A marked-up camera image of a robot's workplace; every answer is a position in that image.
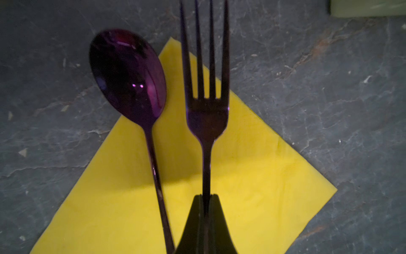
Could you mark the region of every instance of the fork neck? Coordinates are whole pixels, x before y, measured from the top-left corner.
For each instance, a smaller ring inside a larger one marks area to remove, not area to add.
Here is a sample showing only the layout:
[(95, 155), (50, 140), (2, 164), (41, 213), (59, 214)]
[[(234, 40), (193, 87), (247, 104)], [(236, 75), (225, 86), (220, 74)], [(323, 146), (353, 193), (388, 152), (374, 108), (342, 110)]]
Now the fork neck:
[(209, 212), (210, 178), (213, 142), (202, 143), (203, 152), (203, 207), (204, 213)]

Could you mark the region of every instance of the fork tine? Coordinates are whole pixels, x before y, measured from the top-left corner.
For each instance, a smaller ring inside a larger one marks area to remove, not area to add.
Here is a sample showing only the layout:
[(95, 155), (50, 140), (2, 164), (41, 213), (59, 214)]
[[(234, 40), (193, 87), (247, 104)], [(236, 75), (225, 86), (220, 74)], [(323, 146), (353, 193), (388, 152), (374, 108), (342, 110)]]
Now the fork tine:
[(190, 105), (193, 100), (192, 75), (190, 73), (190, 60), (188, 49), (188, 36), (186, 34), (185, 14), (183, 11), (183, 1), (180, 2), (180, 37), (182, 43), (183, 79), (185, 83), (186, 105)]
[(230, 29), (228, 0), (224, 0), (224, 32), (223, 32), (223, 57), (221, 73), (221, 101), (229, 104), (230, 97)]
[(199, 3), (194, 0), (194, 8), (196, 14), (196, 47), (197, 47), (197, 97), (204, 98), (204, 83), (203, 83), (203, 64), (202, 64), (202, 49), (200, 42), (200, 22), (199, 22)]
[(216, 98), (216, 66), (214, 62), (214, 24), (213, 24), (213, 0), (210, 0), (210, 87), (209, 98)]

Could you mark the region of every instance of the fork handle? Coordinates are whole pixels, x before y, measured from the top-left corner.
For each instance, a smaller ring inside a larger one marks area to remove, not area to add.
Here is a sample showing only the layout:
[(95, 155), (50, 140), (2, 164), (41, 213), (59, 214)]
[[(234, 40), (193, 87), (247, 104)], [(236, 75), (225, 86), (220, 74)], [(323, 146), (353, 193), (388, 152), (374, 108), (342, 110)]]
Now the fork handle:
[(209, 212), (210, 201), (210, 177), (211, 177), (211, 159), (213, 144), (202, 144), (203, 150), (203, 207), (204, 213)]
[(212, 147), (214, 142), (202, 143), (203, 151), (203, 253), (209, 253), (209, 202)]
[(155, 184), (156, 195), (158, 198), (159, 212), (161, 214), (162, 229), (164, 231), (164, 239), (167, 254), (173, 254), (175, 251), (175, 245), (173, 244), (173, 238), (171, 233), (171, 227), (169, 226), (168, 215), (166, 214), (164, 195), (162, 193), (161, 180), (158, 173), (158, 164), (156, 162), (155, 149), (152, 140), (152, 130), (144, 130), (145, 138), (147, 140), (149, 161), (151, 163), (151, 170), (153, 181)]

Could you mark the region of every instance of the gray stone surface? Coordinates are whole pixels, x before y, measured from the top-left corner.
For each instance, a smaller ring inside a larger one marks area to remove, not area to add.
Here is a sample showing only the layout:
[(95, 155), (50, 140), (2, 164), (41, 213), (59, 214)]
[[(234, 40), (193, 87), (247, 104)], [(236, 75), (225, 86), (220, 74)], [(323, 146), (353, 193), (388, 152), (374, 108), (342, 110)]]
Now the gray stone surface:
[[(406, 18), (327, 6), (231, 0), (231, 88), (338, 188), (288, 253), (406, 253)], [(159, 52), (178, 23), (175, 0), (1, 2), (1, 253), (31, 250), (119, 117), (90, 72), (95, 33), (130, 29)]]

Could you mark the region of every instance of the purple spoon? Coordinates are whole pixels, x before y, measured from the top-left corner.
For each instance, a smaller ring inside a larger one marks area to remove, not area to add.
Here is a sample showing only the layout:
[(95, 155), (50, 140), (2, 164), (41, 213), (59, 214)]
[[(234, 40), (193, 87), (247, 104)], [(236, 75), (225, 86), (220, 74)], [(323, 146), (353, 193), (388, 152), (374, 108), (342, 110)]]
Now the purple spoon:
[(166, 101), (165, 75), (152, 47), (140, 36), (122, 29), (100, 32), (89, 50), (90, 66), (100, 90), (122, 115), (145, 133), (158, 197), (166, 252), (175, 251), (159, 180), (152, 126)]

